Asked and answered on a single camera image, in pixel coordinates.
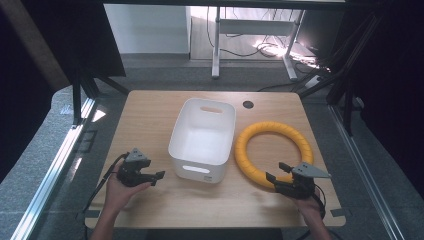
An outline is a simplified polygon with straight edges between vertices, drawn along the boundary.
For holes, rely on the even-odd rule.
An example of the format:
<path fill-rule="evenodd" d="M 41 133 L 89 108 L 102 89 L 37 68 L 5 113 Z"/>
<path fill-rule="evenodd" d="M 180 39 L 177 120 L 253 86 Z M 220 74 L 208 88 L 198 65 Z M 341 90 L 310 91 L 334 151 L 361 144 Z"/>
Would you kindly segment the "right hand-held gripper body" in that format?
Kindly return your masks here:
<path fill-rule="evenodd" d="M 291 183 L 276 180 L 277 193 L 294 199 L 306 199 L 315 193 L 315 178 L 330 178 L 331 175 L 306 162 L 292 167 Z"/>

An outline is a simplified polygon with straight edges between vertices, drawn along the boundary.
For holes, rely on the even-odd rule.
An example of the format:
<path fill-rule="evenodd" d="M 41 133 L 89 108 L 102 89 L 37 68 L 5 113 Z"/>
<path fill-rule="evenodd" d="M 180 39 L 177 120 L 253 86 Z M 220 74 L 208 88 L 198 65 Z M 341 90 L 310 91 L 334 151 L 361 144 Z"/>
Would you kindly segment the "black stand legs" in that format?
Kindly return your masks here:
<path fill-rule="evenodd" d="M 321 80 L 313 87 L 299 93 L 300 98 L 305 98 L 329 85 L 333 85 L 326 96 L 326 102 L 330 105 L 337 105 L 341 99 L 344 99 L 341 124 L 349 136 L 352 135 L 351 117 L 353 111 L 353 90 L 352 81 L 348 77 L 348 71 L 342 69 L 325 80 Z"/>
<path fill-rule="evenodd" d="M 71 78 L 73 94 L 73 128 L 80 126 L 83 121 L 81 91 L 84 91 L 90 99 L 97 98 L 100 93 L 95 79 L 100 80 L 125 96 L 129 94 L 127 88 L 114 81 L 111 77 L 92 68 L 77 68 Z"/>

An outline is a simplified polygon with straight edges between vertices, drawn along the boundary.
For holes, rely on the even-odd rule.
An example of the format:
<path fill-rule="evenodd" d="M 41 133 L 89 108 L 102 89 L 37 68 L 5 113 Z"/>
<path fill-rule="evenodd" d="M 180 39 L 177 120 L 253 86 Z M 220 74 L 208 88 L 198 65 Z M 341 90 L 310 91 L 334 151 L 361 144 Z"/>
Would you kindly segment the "black curtain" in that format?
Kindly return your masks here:
<path fill-rule="evenodd" d="M 0 182 L 57 91 L 124 74 L 102 0 L 0 0 Z"/>
<path fill-rule="evenodd" d="M 424 0 L 377 2 L 381 18 L 327 99 L 360 98 L 361 117 L 424 199 Z"/>

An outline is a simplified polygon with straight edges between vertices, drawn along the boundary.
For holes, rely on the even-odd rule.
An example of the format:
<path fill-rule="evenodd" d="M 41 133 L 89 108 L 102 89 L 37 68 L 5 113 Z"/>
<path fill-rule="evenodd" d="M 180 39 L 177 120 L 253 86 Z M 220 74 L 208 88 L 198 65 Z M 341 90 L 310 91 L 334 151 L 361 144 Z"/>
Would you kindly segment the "person's left hand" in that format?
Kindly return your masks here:
<path fill-rule="evenodd" d="M 105 214 L 118 214 L 135 194 L 151 186 L 150 182 L 135 187 L 125 186 L 117 178 L 119 167 L 120 165 L 116 165 L 113 168 L 107 181 L 105 203 L 102 210 Z"/>

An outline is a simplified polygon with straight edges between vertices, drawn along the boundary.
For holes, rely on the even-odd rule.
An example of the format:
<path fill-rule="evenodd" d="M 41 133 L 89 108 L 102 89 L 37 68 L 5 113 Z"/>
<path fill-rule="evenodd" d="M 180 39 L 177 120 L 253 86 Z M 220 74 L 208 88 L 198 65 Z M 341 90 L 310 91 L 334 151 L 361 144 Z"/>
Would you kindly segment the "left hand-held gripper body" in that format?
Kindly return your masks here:
<path fill-rule="evenodd" d="M 127 187 L 135 187 L 142 183 L 151 182 L 152 177 L 149 174 L 141 173 L 141 169 L 149 167 L 150 163 L 150 159 L 139 149 L 134 148 L 119 167 L 117 179 Z"/>

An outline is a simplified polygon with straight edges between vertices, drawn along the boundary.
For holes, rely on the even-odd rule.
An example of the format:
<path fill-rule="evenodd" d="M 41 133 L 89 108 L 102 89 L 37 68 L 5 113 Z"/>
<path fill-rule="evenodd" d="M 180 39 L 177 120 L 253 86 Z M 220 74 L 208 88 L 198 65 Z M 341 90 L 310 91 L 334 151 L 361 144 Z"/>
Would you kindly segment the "aluminium rail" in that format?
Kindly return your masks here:
<path fill-rule="evenodd" d="M 328 109 L 390 240 L 405 240 L 398 221 L 395 218 L 393 211 L 389 207 L 386 199 L 383 197 L 354 138 L 345 129 L 342 122 L 341 113 L 336 106 L 329 105 Z"/>
<path fill-rule="evenodd" d="M 54 157 L 49 169 L 47 170 L 10 240 L 29 239 L 44 209 L 44 206 L 47 203 L 58 181 L 64 165 L 68 160 L 77 140 L 79 139 L 86 122 L 89 119 L 95 103 L 96 101 L 94 99 L 87 98 L 82 104 L 82 109 L 78 110 L 78 113 L 81 114 L 79 124 L 72 125 L 68 130 L 64 141 L 62 142 L 56 156 Z"/>

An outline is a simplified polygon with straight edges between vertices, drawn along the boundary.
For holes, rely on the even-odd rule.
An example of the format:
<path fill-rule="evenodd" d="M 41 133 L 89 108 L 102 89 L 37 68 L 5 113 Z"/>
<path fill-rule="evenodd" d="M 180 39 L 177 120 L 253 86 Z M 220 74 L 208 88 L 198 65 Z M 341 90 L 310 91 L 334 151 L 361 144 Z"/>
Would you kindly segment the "person's right hand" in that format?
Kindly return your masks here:
<path fill-rule="evenodd" d="M 294 199 L 293 202 L 310 229 L 324 226 L 320 207 L 316 200 L 309 197 L 307 199 Z"/>

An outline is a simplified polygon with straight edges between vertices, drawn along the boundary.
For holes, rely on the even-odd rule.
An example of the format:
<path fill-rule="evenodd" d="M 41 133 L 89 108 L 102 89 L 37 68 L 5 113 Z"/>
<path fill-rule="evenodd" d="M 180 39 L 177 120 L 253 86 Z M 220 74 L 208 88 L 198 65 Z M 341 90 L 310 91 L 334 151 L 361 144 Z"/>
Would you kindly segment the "white power strip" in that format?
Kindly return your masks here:
<path fill-rule="evenodd" d="M 305 84 L 305 88 L 310 89 L 314 87 L 315 85 L 317 85 L 320 81 L 321 81 L 321 77 L 319 75 L 315 75 Z"/>

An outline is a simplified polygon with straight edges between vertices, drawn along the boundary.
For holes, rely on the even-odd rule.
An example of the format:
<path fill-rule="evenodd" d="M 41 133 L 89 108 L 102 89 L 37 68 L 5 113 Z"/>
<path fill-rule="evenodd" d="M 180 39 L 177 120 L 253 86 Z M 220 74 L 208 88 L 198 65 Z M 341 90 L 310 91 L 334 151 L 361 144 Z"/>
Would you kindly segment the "white plastic basket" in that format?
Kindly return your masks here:
<path fill-rule="evenodd" d="M 226 172 L 235 133 L 236 110 L 229 104 L 191 98 L 182 106 L 169 146 L 175 173 L 216 184 Z"/>

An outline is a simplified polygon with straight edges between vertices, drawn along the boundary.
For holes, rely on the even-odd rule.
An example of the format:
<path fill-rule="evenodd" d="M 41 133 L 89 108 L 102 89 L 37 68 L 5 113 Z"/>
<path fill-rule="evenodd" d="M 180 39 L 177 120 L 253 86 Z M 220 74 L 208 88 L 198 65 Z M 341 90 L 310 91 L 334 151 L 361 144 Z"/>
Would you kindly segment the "white metal desk frame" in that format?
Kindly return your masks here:
<path fill-rule="evenodd" d="M 226 19 L 221 17 L 221 8 L 216 9 L 215 32 L 212 53 L 212 77 L 217 79 L 220 76 L 220 36 L 223 34 L 241 35 L 261 35 L 261 36 L 284 36 L 289 39 L 285 47 L 282 60 L 291 81 L 298 80 L 294 66 L 290 59 L 291 50 L 296 40 L 298 30 L 304 15 L 304 10 L 300 10 L 294 21 L 275 20 L 244 20 Z"/>

